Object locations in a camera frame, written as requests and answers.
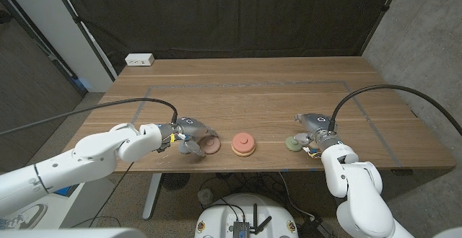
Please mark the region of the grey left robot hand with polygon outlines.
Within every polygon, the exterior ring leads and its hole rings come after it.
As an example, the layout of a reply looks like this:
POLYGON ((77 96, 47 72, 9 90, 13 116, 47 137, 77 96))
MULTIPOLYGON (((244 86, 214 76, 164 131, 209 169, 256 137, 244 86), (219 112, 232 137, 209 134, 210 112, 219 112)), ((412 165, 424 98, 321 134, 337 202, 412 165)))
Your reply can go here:
POLYGON ((213 136, 218 137, 216 131, 194 118, 178 118, 174 123, 158 125, 162 134, 162 143, 157 152, 163 152, 170 144, 179 141, 179 151, 181 154, 194 153, 200 157, 205 157, 205 152, 200 147, 203 138, 213 136))

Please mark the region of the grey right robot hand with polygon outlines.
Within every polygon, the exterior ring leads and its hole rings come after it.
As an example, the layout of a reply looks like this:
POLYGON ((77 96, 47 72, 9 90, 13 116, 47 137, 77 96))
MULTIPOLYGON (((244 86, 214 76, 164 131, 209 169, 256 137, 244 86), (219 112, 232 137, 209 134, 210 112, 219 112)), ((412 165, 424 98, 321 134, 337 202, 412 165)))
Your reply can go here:
POLYGON ((302 148, 308 147, 313 156, 319 157, 328 147, 341 144, 335 130, 329 129, 330 117, 315 113, 296 114, 295 121, 302 124, 305 132, 296 134, 293 139, 302 148))

